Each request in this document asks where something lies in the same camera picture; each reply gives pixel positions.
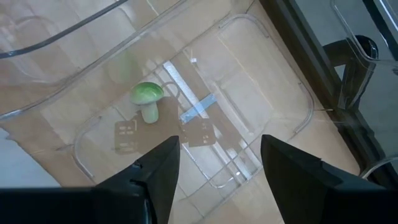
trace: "wooden surface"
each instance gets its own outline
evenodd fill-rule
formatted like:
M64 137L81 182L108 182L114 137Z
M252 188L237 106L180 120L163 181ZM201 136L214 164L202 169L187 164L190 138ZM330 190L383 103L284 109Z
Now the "wooden surface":
M308 111L298 77L306 81L257 1L248 13L264 24L269 37L245 18L208 30L250 3L240 1L236 9L229 0L198 1L92 70L56 102L3 123L3 128L62 186L99 183L170 135L179 135L180 178L170 223L197 222L205 216L205 223L262 223L265 218L280 223L264 174L254 176L261 164L259 140L261 134L284 141L293 135ZM166 8L163 1L159 7ZM165 62L177 72L170 72ZM165 90L155 124L144 123L140 108L129 101L129 89L143 81L158 83ZM183 124L179 116L210 93L216 103ZM13 95L10 108L20 105L24 97ZM1 98L8 96L2 92ZM315 101L315 108L320 108ZM90 124L96 118L98 122ZM121 125L137 126L132 148L121 150L121 140L115 141L121 139L117 136ZM68 147L77 136L81 136L79 157L94 175L92 180L76 166L72 147ZM324 112L315 112L310 124L289 144L350 173L359 172ZM208 177L220 184L229 177L234 181L215 189ZM241 185L251 177L254 179Z

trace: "mushroom cap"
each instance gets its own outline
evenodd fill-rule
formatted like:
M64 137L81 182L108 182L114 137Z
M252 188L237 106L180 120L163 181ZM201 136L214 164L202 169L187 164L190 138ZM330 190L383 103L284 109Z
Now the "mushroom cap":
M156 102L164 96L162 87L156 83L143 82L130 91L130 100L137 105L146 105Z

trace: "clear plastic bin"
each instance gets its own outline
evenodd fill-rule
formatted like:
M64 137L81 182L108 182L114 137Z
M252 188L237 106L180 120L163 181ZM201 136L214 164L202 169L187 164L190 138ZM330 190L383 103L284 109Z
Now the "clear plastic bin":
M10 70L17 82L3 82L9 97L1 98L2 127L62 186L100 183L178 135L170 222L195 223L260 171L261 134L291 140L310 121L314 101L263 18L247 14L252 1L142 2L123 3L42 49L6 58L64 57L59 69L51 63L26 82ZM141 82L165 92L154 124L131 103L131 88Z
M370 165L361 174L368 176L398 159L398 2L295 2L314 34L322 60L334 68L328 80L333 85L330 95L353 118L346 125L368 139L356 143L369 157L366 163ZM386 169L396 179L397 162L391 165Z

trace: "transparent plastic container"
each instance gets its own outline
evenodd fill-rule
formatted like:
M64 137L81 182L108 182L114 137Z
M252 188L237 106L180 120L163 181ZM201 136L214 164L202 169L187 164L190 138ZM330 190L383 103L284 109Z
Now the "transparent plastic container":
M252 1L143 2L127 1L46 47L6 58L33 60L53 47L75 63L60 67L58 78L44 70L7 83L2 127L62 186L98 184L178 135L170 222L195 223L261 170L261 134L291 140L311 120L314 100L263 18L247 13ZM118 22L131 29L120 34ZM131 103L141 82L165 92L154 124Z
M331 71L334 87L329 91L339 109L354 118L346 125L368 139L358 143L370 158L370 166L361 174L368 176L398 159L397 1L295 2L320 44L323 60L336 72L334 76ZM397 163L392 167L388 173L396 182Z
M52 98L183 2L4 3L1 119Z

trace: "green mushroom toy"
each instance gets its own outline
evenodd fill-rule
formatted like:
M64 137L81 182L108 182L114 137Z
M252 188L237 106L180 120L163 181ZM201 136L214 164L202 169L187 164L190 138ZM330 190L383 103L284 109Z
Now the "green mushroom toy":
M131 89L131 102L141 106L141 114L148 124L155 123L159 118L156 102L164 96L162 87L156 83L143 82Z

